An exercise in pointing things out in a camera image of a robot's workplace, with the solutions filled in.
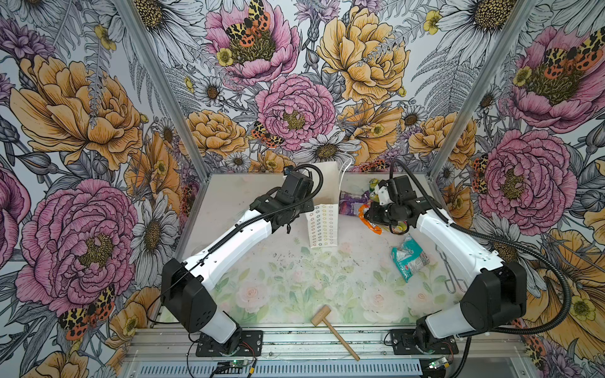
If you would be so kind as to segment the white flower-print paper bag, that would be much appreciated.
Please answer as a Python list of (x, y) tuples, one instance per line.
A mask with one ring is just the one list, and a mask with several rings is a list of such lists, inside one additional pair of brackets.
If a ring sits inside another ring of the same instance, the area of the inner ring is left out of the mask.
[(307, 229), (312, 249), (338, 246), (338, 217), (341, 184), (353, 160), (345, 163), (320, 162), (321, 190), (314, 197), (314, 209), (307, 213)]

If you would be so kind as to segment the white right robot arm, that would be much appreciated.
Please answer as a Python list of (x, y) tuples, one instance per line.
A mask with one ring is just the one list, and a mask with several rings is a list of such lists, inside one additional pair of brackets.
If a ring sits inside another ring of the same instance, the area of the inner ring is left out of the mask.
[(404, 223), (418, 230), (445, 253), (467, 285), (459, 303), (418, 320), (414, 337), (419, 346), (454, 335), (491, 332), (525, 314), (527, 275), (520, 264), (502, 260), (468, 230), (458, 230), (431, 196), (417, 195), (409, 176), (381, 180), (373, 191), (377, 199), (365, 212), (365, 219), (374, 225)]

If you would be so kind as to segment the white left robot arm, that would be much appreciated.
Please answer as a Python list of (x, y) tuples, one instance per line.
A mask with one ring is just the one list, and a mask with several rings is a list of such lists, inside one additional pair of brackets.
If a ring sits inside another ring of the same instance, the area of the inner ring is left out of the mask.
[(184, 261), (175, 258), (162, 270), (161, 304), (190, 333), (200, 332), (231, 354), (241, 340), (241, 327), (220, 310), (210, 292), (223, 275), (252, 247), (279, 228), (291, 228), (314, 209), (313, 198), (324, 177), (314, 165), (288, 170), (280, 187), (258, 196), (222, 236)]

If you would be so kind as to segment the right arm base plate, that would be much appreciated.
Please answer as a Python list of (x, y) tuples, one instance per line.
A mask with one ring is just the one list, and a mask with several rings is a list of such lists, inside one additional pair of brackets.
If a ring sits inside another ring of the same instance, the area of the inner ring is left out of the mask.
[(435, 339), (414, 329), (391, 329), (383, 339), (395, 355), (447, 354), (456, 355), (459, 349), (455, 339)]

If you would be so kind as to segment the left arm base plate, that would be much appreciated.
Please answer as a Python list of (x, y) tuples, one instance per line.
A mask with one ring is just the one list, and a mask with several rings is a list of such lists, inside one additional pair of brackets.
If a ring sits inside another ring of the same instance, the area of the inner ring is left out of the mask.
[(201, 334), (195, 356), (199, 358), (259, 357), (262, 354), (264, 332), (244, 329), (236, 331), (225, 343)]

